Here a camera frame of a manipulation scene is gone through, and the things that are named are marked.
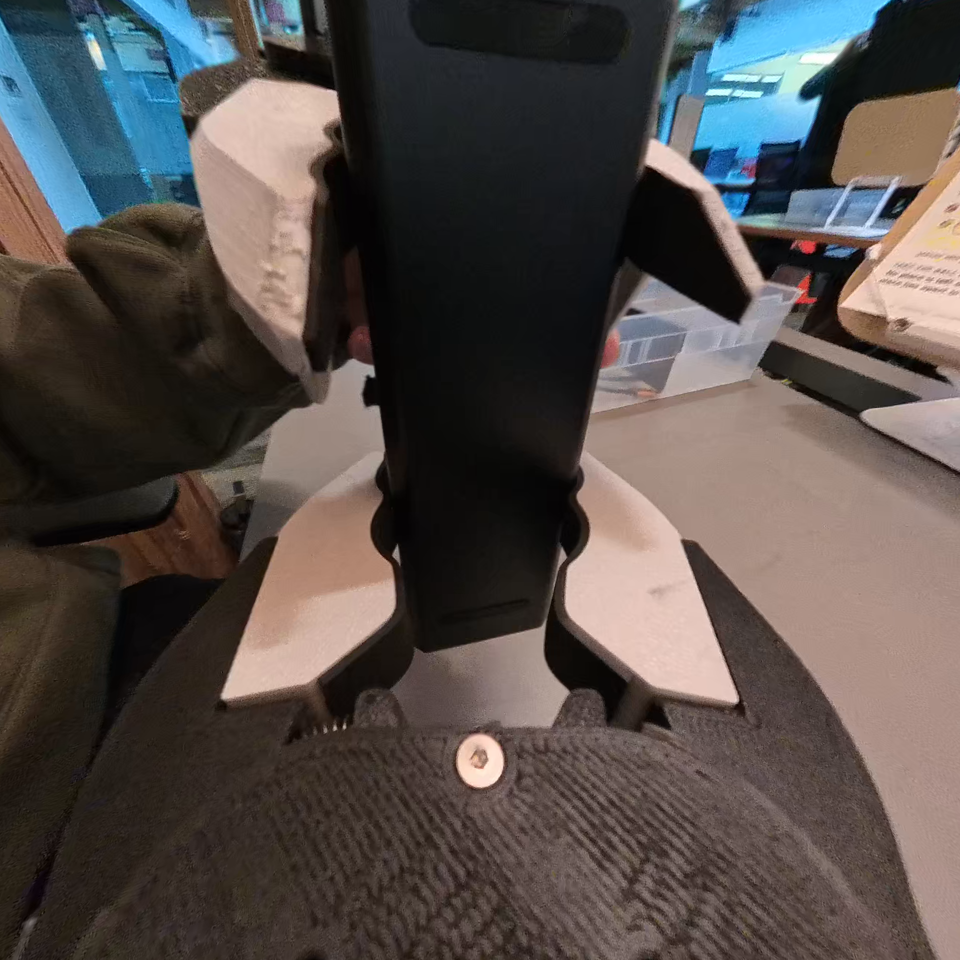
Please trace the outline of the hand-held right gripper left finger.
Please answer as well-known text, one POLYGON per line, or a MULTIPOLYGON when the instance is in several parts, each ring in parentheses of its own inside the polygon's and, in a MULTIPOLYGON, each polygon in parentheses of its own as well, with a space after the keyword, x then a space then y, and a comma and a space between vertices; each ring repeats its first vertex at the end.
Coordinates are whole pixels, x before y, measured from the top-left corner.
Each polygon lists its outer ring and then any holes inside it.
POLYGON ((299 703, 331 721, 388 690, 414 641, 382 454, 313 494, 273 546, 221 693, 230 709, 299 703))

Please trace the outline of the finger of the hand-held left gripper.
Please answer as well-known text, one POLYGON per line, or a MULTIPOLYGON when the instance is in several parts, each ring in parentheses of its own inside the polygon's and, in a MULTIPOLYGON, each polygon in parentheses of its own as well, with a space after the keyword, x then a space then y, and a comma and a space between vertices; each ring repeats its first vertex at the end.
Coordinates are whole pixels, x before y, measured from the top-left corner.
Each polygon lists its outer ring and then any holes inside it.
POLYGON ((349 357, 354 323, 340 121, 333 90, 253 78, 202 116, 190 143, 229 304, 312 403, 349 357))
POLYGON ((764 278, 717 189, 688 159, 651 139, 638 169, 619 243, 610 317, 644 278, 739 324, 764 278))

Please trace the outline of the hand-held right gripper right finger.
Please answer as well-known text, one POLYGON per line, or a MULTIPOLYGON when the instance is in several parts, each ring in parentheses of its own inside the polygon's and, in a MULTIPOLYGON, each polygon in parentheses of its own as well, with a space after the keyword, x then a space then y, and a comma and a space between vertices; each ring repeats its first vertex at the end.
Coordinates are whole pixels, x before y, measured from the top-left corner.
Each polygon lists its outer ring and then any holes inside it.
POLYGON ((597 692, 614 727, 642 726, 669 704, 739 705, 679 532, 588 453, 560 546, 546 663, 565 688, 597 692))

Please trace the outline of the clear plastic organizer box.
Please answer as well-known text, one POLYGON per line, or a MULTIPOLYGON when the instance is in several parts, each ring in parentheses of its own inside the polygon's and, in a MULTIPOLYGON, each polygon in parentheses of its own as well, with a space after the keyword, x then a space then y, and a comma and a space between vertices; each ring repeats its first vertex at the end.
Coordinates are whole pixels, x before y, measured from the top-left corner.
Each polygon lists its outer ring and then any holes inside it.
POLYGON ((613 326, 619 352, 599 373, 591 412, 750 379, 800 294, 797 284, 768 282, 733 322, 660 281, 645 280, 613 326))

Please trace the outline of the black multi-port USB hub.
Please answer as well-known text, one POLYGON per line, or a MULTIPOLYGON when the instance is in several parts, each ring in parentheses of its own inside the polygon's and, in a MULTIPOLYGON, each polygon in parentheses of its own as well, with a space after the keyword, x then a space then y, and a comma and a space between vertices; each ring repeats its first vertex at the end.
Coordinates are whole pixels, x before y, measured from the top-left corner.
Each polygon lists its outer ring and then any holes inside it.
POLYGON ((326 2, 406 617, 546 620, 675 2, 326 2))

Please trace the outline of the person's left forearm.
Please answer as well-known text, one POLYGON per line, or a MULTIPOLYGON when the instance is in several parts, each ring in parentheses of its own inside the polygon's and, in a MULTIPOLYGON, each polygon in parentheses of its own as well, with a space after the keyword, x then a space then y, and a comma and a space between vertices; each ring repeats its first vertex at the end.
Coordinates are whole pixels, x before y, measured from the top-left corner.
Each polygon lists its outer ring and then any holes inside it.
POLYGON ((310 404, 234 310, 197 208, 129 208, 65 255, 1 257, 3 507, 209 469, 310 404))

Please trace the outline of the grey desk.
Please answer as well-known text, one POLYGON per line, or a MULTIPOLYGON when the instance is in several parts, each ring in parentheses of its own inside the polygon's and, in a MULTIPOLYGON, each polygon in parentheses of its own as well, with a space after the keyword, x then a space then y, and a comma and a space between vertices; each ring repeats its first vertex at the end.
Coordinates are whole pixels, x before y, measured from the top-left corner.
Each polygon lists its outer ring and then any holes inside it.
POLYGON ((958 475, 762 375, 595 415, 586 449, 735 585, 743 715, 664 711, 775 802, 890 927, 902 875, 958 958, 958 475))

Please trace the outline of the person's left hand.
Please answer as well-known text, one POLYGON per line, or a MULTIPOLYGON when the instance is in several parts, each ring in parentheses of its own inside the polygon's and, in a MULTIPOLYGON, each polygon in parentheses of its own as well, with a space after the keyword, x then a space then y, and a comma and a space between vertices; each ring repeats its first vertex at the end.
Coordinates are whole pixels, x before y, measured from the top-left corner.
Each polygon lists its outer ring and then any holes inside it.
POLYGON ((361 258, 357 247, 343 258, 345 314, 348 325, 346 349, 349 357, 367 366, 374 365, 372 337, 367 313, 361 258))

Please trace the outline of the printed instruction sheet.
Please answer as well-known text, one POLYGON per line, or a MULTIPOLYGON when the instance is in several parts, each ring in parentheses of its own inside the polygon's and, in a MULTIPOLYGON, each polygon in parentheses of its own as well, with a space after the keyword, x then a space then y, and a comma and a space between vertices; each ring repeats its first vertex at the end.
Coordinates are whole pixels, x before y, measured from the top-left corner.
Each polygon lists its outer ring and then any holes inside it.
POLYGON ((872 280, 895 318, 958 315, 959 172, 955 154, 899 218, 872 280))

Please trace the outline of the person's green jacket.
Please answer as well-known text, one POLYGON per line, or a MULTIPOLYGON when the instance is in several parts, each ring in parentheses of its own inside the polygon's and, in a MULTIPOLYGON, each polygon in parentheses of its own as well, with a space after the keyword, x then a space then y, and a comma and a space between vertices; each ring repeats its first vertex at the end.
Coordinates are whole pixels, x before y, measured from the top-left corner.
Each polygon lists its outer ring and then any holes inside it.
POLYGON ((121 562, 1 534, 1 945, 14 949, 87 772, 106 709, 121 562))

